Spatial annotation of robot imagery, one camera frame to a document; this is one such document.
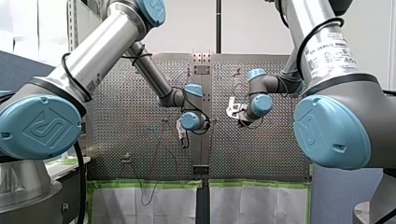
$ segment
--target wire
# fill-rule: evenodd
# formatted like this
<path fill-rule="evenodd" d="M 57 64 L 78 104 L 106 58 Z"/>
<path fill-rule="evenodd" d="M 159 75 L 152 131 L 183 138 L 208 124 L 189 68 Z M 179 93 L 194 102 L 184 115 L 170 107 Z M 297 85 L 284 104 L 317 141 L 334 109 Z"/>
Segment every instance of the wire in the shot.
<path fill-rule="evenodd" d="M 384 93 L 387 94 L 387 95 L 396 96 L 396 91 L 382 90 L 382 92 L 384 92 Z"/>
<path fill-rule="evenodd" d="M 85 165 L 84 158 L 82 157 L 82 150 L 79 143 L 74 144 L 77 155 L 78 168 L 79 168 L 79 211 L 77 224 L 84 223 L 85 217 L 85 201 L 87 200 L 87 180 L 85 178 Z"/>
<path fill-rule="evenodd" d="M 298 51 L 297 51 L 297 62 L 296 62 L 296 65 L 297 65 L 297 70 L 298 70 L 300 76 L 302 76 L 302 78 L 304 78 L 304 76 L 303 76 L 303 70 L 301 68 L 301 59 L 303 58 L 303 52 L 304 52 L 304 49 L 305 49 L 306 45 L 308 44 L 309 40 L 313 36 L 315 36 L 317 31 L 320 31 L 327 24 L 330 24 L 330 23 L 335 22 L 335 21 L 340 22 L 340 24 L 339 24 L 340 27 L 342 27 L 344 25 L 344 23 L 345 23 L 345 21 L 342 18 L 330 18 L 330 19 L 322 22 L 321 24 L 315 26 L 314 29 L 312 29 L 311 32 L 309 32 L 309 34 L 301 42 L 301 45 L 300 45 L 300 47 L 298 48 Z"/>
<path fill-rule="evenodd" d="M 279 7 L 278 11 L 280 19 L 282 20 L 283 24 L 289 28 L 289 24 L 286 22 L 285 16 L 283 15 L 282 0 L 277 0 L 277 6 Z"/>
<path fill-rule="evenodd" d="M 87 97 L 86 102 L 89 102 L 92 100 L 92 96 L 91 94 L 87 91 L 87 89 L 85 89 L 81 83 L 78 82 L 78 80 L 76 80 L 72 74 L 70 73 L 69 68 L 66 65 L 66 59 L 67 57 L 70 55 L 70 53 L 66 53 L 64 54 L 64 56 L 62 56 L 62 67 L 64 68 L 64 71 L 66 72 L 66 75 L 84 92 L 85 96 Z"/>
<path fill-rule="evenodd" d="M 190 147 L 189 132 L 186 132 L 186 139 L 187 139 L 187 145 L 186 146 L 184 146 L 183 139 L 181 139 L 181 145 L 183 146 L 183 148 L 189 148 Z"/>
<path fill-rule="evenodd" d="M 0 104 L 4 103 L 5 101 L 9 100 L 16 91 L 9 91 L 6 94 L 0 96 Z"/>
<path fill-rule="evenodd" d="M 136 56 L 121 56 L 121 58 L 123 58 L 123 59 L 134 59 L 134 61 L 132 62 L 132 66 L 134 66 L 134 64 L 136 63 L 136 61 L 138 59 L 146 57 L 146 56 L 152 56 L 152 53 L 142 54 L 143 51 L 145 50 L 145 48 L 146 48 L 146 45 L 142 45 L 140 50 L 136 53 Z"/>
<path fill-rule="evenodd" d="M 163 131 L 162 131 L 162 133 L 161 133 L 161 137 L 159 138 L 159 143 L 160 143 L 159 145 L 161 145 L 162 147 L 164 147 L 165 150 L 172 156 L 173 160 L 175 161 L 175 169 L 176 169 L 176 171 L 177 171 L 177 173 L 178 173 L 177 157 L 176 157 L 175 154 L 169 149 L 169 147 L 163 142 L 163 132 L 164 132 L 164 128 L 165 128 L 165 124 L 163 125 Z M 141 198 L 140 198 L 140 202 L 142 203 L 143 206 L 148 206 L 149 204 L 152 203 L 152 200 L 153 200 L 153 198 L 154 198 L 155 190 L 156 190 L 158 184 L 160 183 L 160 181 L 163 179 L 163 175 L 162 175 L 162 176 L 160 177 L 160 179 L 157 180 L 157 182 L 155 183 L 154 188 L 153 188 L 153 190 L 152 190 L 152 192 L 151 192 L 151 194 L 150 194 L 150 196 L 149 196 L 148 202 L 146 202 L 146 203 L 143 202 L 143 199 L 144 199 L 143 184 L 142 184 L 142 182 L 140 181 L 140 177 L 138 176 L 136 169 L 134 169 L 134 175 L 136 176 L 137 182 L 138 182 L 138 184 L 139 184 L 139 187 L 140 187 L 140 190 L 141 190 L 141 193 L 142 193 L 142 196 L 141 196 Z"/>

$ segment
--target robotic arm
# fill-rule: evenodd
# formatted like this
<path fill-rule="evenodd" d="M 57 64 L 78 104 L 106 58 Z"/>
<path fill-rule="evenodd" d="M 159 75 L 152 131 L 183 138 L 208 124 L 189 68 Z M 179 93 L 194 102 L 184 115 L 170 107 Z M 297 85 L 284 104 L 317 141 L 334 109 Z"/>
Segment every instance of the robotic arm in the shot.
<path fill-rule="evenodd" d="M 295 49 L 280 76 L 263 69 L 249 72 L 249 104 L 234 117 L 249 124 L 265 116 L 272 108 L 268 93 L 299 91 L 303 79 L 306 89 L 294 112 L 294 133 L 307 157 L 346 170 L 395 168 L 395 104 L 373 75 L 359 70 L 340 28 L 344 21 L 336 18 L 352 1 L 268 2 L 276 2 Z M 228 110 L 236 108 L 231 104 Z"/>
<path fill-rule="evenodd" d="M 186 130 L 205 129 L 206 118 L 194 103 L 202 97 L 202 88 L 172 88 L 139 42 L 164 21 L 163 1 L 114 1 L 103 23 L 76 50 L 63 56 L 63 66 L 47 77 L 33 78 L 0 104 L 0 156 L 45 160 L 73 146 L 86 113 L 84 104 L 125 52 L 135 56 L 134 63 L 161 105 L 193 107 L 182 117 Z"/>
<path fill-rule="evenodd" d="M 202 87 L 189 84 L 185 89 L 173 88 L 166 80 L 151 54 L 141 42 L 135 42 L 126 51 L 133 64 L 158 96 L 158 103 L 164 107 L 182 107 L 180 126 L 187 131 L 207 130 L 209 118 L 197 107 L 202 102 Z"/>

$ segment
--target blue joint cap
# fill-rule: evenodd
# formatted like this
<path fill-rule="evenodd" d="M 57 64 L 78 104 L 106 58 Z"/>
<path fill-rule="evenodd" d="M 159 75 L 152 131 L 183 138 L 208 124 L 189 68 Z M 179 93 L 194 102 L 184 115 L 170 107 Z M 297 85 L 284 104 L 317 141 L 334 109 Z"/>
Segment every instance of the blue joint cap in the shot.
<path fill-rule="evenodd" d="M 371 158 L 370 138 L 361 121 L 329 96 L 304 98 L 294 111 L 293 126 L 300 148 L 320 166 L 355 170 Z"/>
<path fill-rule="evenodd" d="M 193 95 L 202 97 L 202 86 L 200 85 L 196 85 L 196 84 L 189 84 L 187 85 L 184 90 L 186 90 L 186 92 L 191 93 Z"/>
<path fill-rule="evenodd" d="M 200 118 L 192 113 L 187 112 L 181 116 L 181 127 L 188 131 L 196 131 L 201 129 L 201 120 Z"/>
<path fill-rule="evenodd" d="M 265 72 L 264 69 L 262 68 L 255 68 L 250 70 L 247 73 L 247 81 L 250 81 L 251 79 L 255 78 L 255 77 L 259 77 L 259 76 L 265 76 L 267 75 L 267 72 Z"/>
<path fill-rule="evenodd" d="M 272 98 L 269 95 L 260 94 L 254 97 L 251 102 L 251 112 L 257 117 L 263 117 L 267 115 L 273 108 L 274 104 Z"/>
<path fill-rule="evenodd" d="M 65 99 L 35 95 L 0 114 L 0 150 L 20 160 L 45 160 L 66 152 L 79 138 L 81 116 Z"/>
<path fill-rule="evenodd" d="M 159 27 L 165 22 L 166 10 L 163 0 L 137 0 L 137 4 L 152 26 Z"/>

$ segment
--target pegboard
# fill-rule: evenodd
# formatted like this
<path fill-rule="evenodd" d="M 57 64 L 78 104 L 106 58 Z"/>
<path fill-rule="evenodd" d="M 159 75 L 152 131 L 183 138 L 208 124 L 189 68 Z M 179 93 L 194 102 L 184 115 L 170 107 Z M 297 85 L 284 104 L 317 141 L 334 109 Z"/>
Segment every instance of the pegboard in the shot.
<path fill-rule="evenodd" d="M 153 59 L 173 86 L 184 86 L 190 82 L 192 56 L 173 57 Z M 191 148 L 180 145 L 179 118 L 180 109 L 158 106 L 149 84 L 121 59 L 93 93 L 89 179 L 191 179 Z M 122 162 L 128 154 L 130 161 Z"/>
<path fill-rule="evenodd" d="M 157 54 L 153 57 L 173 86 L 201 83 L 204 90 L 210 91 L 205 92 L 204 99 L 206 104 L 211 100 L 207 114 L 212 115 L 213 122 L 210 136 L 202 136 L 201 140 L 210 144 L 199 145 L 209 148 L 195 148 L 194 144 L 182 148 L 176 130 L 180 110 L 159 107 L 145 79 L 129 61 L 120 60 L 95 91 L 89 107 L 92 130 L 88 135 L 92 137 L 87 142 L 93 152 L 89 179 L 192 179 L 192 156 L 196 156 L 194 152 L 198 149 L 203 153 L 199 155 L 201 158 L 209 157 L 210 178 L 282 181 L 308 178 L 309 162 L 298 148 L 292 130 L 292 115 L 298 99 L 273 94 L 274 109 L 256 130 L 239 128 L 236 120 L 226 115 L 231 95 L 235 94 L 238 102 L 245 100 L 248 70 L 263 67 L 275 75 L 288 57 L 210 56 L 211 74 L 203 75 L 208 76 L 209 81 L 191 73 L 196 64 L 193 55 Z M 126 154 L 131 155 L 131 162 L 122 163 L 121 157 Z"/>
<path fill-rule="evenodd" d="M 238 127 L 226 116 L 230 96 L 236 103 L 246 103 L 247 73 L 264 68 L 268 75 L 278 75 L 287 56 L 212 55 L 212 116 L 210 177 L 253 178 L 281 181 L 306 181 L 309 162 L 299 149 L 293 132 L 293 111 L 298 98 L 271 94 L 273 110 L 250 127 Z"/>

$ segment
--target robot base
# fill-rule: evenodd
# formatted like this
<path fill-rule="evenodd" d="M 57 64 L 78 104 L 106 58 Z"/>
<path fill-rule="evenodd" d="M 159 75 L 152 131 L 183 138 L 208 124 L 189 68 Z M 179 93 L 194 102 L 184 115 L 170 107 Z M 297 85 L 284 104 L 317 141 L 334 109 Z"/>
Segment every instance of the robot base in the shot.
<path fill-rule="evenodd" d="M 396 172 L 384 170 L 382 179 L 372 200 L 359 203 L 353 210 L 354 224 L 374 224 L 381 217 L 396 208 Z M 396 217 L 386 222 L 396 224 Z"/>
<path fill-rule="evenodd" d="M 47 194 L 24 203 L 0 207 L 0 222 L 26 223 L 27 220 L 33 220 L 34 223 L 40 224 L 62 224 L 63 197 L 61 189 L 62 184 L 54 182 Z"/>
<path fill-rule="evenodd" d="M 63 185 L 43 161 L 0 164 L 0 223 L 62 224 Z"/>

